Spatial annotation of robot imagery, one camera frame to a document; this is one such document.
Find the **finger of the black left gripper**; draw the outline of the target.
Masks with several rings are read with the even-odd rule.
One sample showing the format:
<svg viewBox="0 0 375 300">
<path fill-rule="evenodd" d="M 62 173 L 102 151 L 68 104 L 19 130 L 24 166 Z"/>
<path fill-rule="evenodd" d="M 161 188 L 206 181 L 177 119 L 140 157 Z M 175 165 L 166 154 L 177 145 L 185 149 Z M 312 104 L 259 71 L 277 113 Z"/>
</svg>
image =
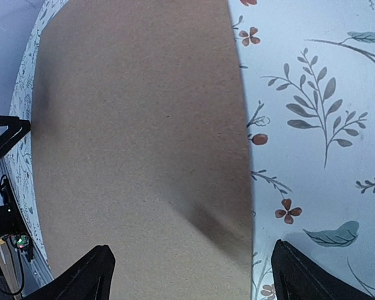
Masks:
<svg viewBox="0 0 375 300">
<path fill-rule="evenodd" d="M 29 131 L 31 123 L 17 116 L 0 116 L 0 159 L 2 159 Z"/>
</svg>

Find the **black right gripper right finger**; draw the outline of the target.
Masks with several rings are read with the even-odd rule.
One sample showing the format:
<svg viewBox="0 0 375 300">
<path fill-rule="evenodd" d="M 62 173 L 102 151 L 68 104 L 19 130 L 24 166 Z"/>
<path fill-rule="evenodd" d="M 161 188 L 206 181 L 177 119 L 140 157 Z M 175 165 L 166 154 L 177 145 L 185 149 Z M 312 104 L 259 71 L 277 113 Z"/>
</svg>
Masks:
<svg viewBox="0 0 375 300">
<path fill-rule="evenodd" d="M 329 274 L 287 241 L 275 242 L 271 267 L 278 299 L 374 299 Z"/>
</svg>

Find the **floral patterned table cover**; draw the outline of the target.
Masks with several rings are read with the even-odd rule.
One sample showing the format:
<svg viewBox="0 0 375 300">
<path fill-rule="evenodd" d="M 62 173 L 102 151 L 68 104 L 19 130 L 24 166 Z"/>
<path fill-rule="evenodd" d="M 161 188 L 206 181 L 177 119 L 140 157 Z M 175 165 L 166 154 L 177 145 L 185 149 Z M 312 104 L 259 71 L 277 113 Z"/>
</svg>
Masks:
<svg viewBox="0 0 375 300">
<path fill-rule="evenodd" d="M 33 178 L 33 90 L 42 33 L 68 2 L 45 1 L 34 23 L 9 110 L 31 132 L 3 161 L 49 267 Z M 375 1 L 226 2 L 246 117 L 249 299 L 278 299 L 278 239 L 375 299 Z"/>
</svg>

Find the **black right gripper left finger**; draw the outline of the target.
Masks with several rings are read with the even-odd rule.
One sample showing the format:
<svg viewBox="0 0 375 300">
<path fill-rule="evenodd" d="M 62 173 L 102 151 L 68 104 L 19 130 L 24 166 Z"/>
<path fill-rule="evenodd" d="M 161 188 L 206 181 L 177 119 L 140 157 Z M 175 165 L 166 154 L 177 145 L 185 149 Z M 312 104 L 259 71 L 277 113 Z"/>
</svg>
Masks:
<svg viewBox="0 0 375 300">
<path fill-rule="evenodd" d="M 108 300 L 115 262 L 108 245 L 97 245 L 25 300 Z"/>
</svg>

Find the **brown cardboard backing board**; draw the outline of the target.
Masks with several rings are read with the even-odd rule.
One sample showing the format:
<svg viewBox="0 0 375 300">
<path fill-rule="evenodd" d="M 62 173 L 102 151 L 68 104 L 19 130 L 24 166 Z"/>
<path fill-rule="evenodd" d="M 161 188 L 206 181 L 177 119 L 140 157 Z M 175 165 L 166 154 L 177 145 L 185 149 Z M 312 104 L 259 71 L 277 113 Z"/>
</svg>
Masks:
<svg viewBox="0 0 375 300">
<path fill-rule="evenodd" d="M 32 97 L 52 274 L 107 244 L 112 299 L 249 299 L 245 123 L 226 1 L 69 1 Z"/>
</svg>

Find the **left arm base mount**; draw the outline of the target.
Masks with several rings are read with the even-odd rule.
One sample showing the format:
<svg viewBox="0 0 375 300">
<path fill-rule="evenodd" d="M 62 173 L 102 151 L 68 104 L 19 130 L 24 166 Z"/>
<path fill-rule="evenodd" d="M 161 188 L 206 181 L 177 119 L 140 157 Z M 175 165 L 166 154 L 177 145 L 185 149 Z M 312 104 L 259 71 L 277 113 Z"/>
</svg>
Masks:
<svg viewBox="0 0 375 300">
<path fill-rule="evenodd" d="M 21 254 L 27 258 L 33 257 L 31 235 L 26 232 L 26 226 L 21 222 L 21 213 L 16 207 L 16 200 L 11 189 L 10 181 L 6 175 L 0 178 L 0 196 L 3 205 L 0 206 L 0 249 L 7 247 L 10 263 L 18 287 L 12 290 L 8 284 L 4 271 L 0 265 L 0 293 L 22 299 L 26 287 L 26 275 Z M 0 262 L 5 261 L 5 255 L 0 253 Z"/>
</svg>

